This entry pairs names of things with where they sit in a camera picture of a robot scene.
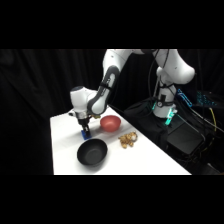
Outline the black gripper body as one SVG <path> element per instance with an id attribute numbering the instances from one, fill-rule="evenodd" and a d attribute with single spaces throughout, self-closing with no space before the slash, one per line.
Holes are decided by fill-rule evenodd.
<path id="1" fill-rule="evenodd" d="M 84 118 L 84 119 L 78 119 L 78 123 L 81 126 L 88 126 L 89 121 L 90 121 L 90 117 L 87 117 L 87 118 Z"/>

